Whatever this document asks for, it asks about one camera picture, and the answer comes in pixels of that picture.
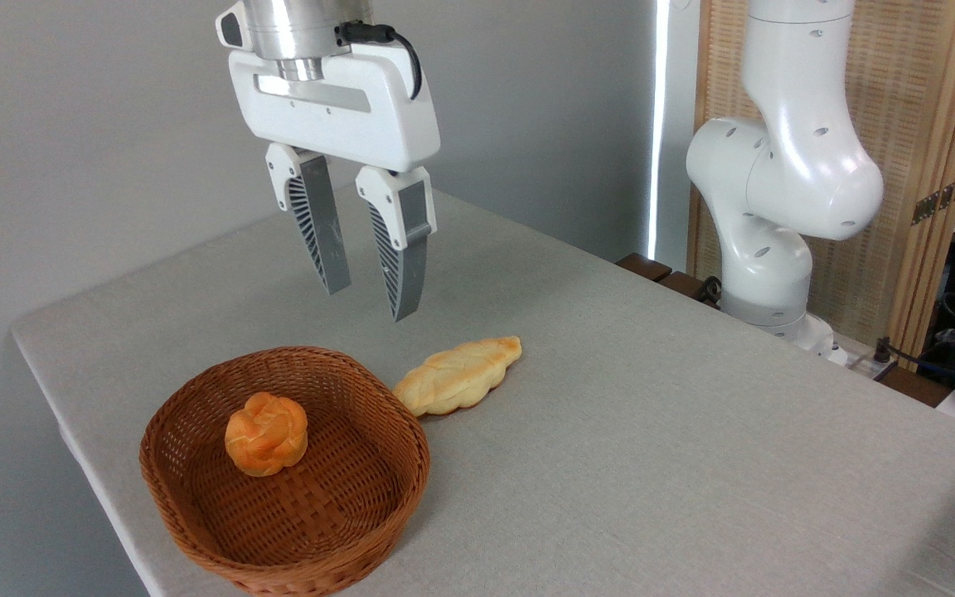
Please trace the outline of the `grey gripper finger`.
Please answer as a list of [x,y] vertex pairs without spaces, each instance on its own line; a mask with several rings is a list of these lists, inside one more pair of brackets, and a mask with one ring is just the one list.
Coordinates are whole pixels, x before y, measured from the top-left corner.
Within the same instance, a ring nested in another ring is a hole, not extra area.
[[399,322],[419,306],[427,241],[437,230],[429,173],[424,167],[393,173],[364,166],[356,189],[367,201],[390,311]]
[[271,143],[265,165],[276,202],[296,221],[322,286],[330,295],[347,288],[350,272],[326,156]]

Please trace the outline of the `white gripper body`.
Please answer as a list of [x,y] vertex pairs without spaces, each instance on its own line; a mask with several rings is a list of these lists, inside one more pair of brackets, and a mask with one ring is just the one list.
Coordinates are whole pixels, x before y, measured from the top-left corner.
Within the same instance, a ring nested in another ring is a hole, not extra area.
[[399,45],[355,44],[322,60],[320,80],[285,80],[272,61],[229,53],[229,75],[255,137],[361,165],[408,172],[441,147],[424,85],[417,98],[412,61]]

